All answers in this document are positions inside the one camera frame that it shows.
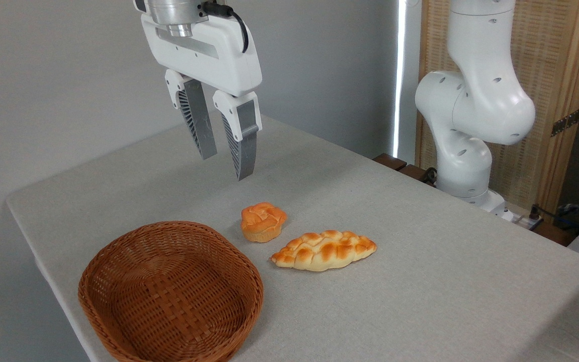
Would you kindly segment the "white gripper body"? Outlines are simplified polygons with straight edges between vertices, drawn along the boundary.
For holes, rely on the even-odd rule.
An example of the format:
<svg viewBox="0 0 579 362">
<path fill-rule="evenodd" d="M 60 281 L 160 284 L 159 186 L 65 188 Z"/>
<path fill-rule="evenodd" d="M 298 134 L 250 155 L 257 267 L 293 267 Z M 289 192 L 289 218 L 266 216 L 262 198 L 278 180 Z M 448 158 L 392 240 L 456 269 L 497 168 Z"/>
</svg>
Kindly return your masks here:
<svg viewBox="0 0 579 362">
<path fill-rule="evenodd" d="M 191 37 L 172 36 L 147 14 L 142 15 L 142 26 L 152 55 L 168 69 L 235 97 L 251 92 L 262 82 L 253 37 L 243 53 L 242 30 L 233 18 L 209 16 L 207 21 L 191 26 Z"/>
</svg>

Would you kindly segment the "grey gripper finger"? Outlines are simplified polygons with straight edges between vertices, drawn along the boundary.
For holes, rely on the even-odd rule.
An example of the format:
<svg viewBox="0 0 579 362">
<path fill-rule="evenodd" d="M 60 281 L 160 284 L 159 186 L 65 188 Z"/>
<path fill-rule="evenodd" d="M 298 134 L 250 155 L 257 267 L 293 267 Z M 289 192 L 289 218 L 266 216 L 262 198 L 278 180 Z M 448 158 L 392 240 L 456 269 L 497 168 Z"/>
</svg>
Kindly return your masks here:
<svg viewBox="0 0 579 362">
<path fill-rule="evenodd" d="M 183 115 L 202 159 L 217 154 L 202 83 L 174 69 L 165 72 L 165 81 L 173 106 Z"/>
<path fill-rule="evenodd" d="M 259 101 L 255 92 L 235 97 L 218 90 L 212 97 L 222 116 L 238 180 L 253 174 L 257 131 L 262 130 Z"/>
</svg>

